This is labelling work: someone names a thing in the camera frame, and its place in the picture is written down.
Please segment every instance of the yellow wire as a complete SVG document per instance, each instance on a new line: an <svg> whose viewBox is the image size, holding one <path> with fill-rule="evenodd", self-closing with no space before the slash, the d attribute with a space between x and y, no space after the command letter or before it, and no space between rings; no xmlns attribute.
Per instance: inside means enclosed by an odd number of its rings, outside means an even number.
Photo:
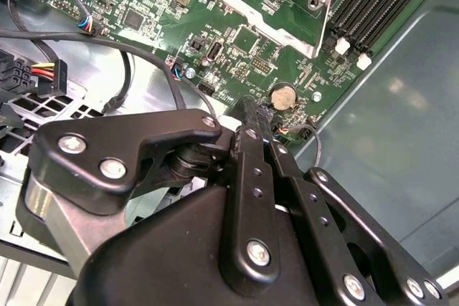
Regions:
<svg viewBox="0 0 459 306"><path fill-rule="evenodd" d="M46 63L46 64L34 64L32 65L32 67L34 68L53 68L55 66L54 63L50 62L50 63Z"/></svg>

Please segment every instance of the capacitor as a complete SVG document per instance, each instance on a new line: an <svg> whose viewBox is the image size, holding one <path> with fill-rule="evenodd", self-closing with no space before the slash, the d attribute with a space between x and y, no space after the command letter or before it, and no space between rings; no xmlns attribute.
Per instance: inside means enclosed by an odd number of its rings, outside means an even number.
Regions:
<svg viewBox="0 0 459 306"><path fill-rule="evenodd" d="M188 67L185 70L185 77L187 77L188 79L193 79L194 77L196 77L196 70L192 67Z"/></svg>

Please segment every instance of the red wire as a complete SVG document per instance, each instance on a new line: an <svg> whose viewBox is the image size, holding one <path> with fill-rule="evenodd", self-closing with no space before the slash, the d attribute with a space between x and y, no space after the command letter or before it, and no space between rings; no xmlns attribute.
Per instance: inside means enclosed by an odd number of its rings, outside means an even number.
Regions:
<svg viewBox="0 0 459 306"><path fill-rule="evenodd" d="M54 78L55 77L55 74L53 72L46 71L46 70L41 70L40 68L32 68L32 73L37 73L39 75L45 75L45 76L50 77L50 78Z"/></svg>

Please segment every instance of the screw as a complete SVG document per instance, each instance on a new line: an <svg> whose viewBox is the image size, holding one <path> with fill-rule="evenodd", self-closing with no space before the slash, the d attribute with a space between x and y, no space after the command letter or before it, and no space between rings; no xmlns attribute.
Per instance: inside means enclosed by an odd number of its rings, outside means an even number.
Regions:
<svg viewBox="0 0 459 306"><path fill-rule="evenodd" d="M357 300L362 301L365 299L365 291L360 281L350 274L344 275L344 284L346 285L349 293Z"/></svg>
<svg viewBox="0 0 459 306"><path fill-rule="evenodd" d="M247 133L248 136L250 136L252 139L258 139L258 135L257 135L257 132L255 132L253 129L247 129L245 131Z"/></svg>
<svg viewBox="0 0 459 306"><path fill-rule="evenodd" d="M424 285L427 288L427 290L430 292L430 294L432 294L435 297L435 299L441 298L440 292L438 292L438 289L433 285L433 283L429 281L424 281Z"/></svg>
<svg viewBox="0 0 459 306"><path fill-rule="evenodd" d="M119 179L126 175L126 167L120 161L107 159L100 164L100 172L111 179Z"/></svg>
<svg viewBox="0 0 459 306"><path fill-rule="evenodd" d="M194 77L196 77L196 70L194 68L187 68L185 70L185 77L187 77L188 79L193 79Z"/></svg>
<svg viewBox="0 0 459 306"><path fill-rule="evenodd" d="M318 179L320 179L321 181L328 182L328 177L322 171L317 171L317 176L318 176Z"/></svg>
<svg viewBox="0 0 459 306"><path fill-rule="evenodd" d="M211 127L211 128L215 128L215 121L213 118L202 118L202 122L204 122L204 124L207 126L207 127Z"/></svg>
<svg viewBox="0 0 459 306"><path fill-rule="evenodd" d="M313 93L312 100L315 103L319 103L322 100L322 94L319 91Z"/></svg>
<svg viewBox="0 0 459 306"><path fill-rule="evenodd" d="M419 297L420 299L424 297L424 292L421 290L421 286L419 286L419 284L416 281L409 278L407 279L407 284L411 290L411 293L413 293L415 296Z"/></svg>
<svg viewBox="0 0 459 306"><path fill-rule="evenodd" d="M279 152L284 153L284 154L286 154L288 152L287 148L285 148L282 145L278 145L278 150L279 150Z"/></svg>
<svg viewBox="0 0 459 306"><path fill-rule="evenodd" d="M270 253L268 248L259 241L252 240L247 244L247 253L250 260L260 267L265 267L270 262Z"/></svg>
<svg viewBox="0 0 459 306"><path fill-rule="evenodd" d="M85 141L73 135L67 135L60 138L57 144L61 150L70 154L82 153L86 149Z"/></svg>

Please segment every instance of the gray panel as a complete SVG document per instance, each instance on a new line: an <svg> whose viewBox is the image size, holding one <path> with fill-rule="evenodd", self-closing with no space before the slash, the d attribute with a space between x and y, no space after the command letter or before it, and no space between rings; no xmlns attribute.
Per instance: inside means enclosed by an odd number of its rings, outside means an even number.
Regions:
<svg viewBox="0 0 459 306"><path fill-rule="evenodd" d="M459 262L458 52L459 0L427 0L321 131L322 167L434 274Z"/></svg>

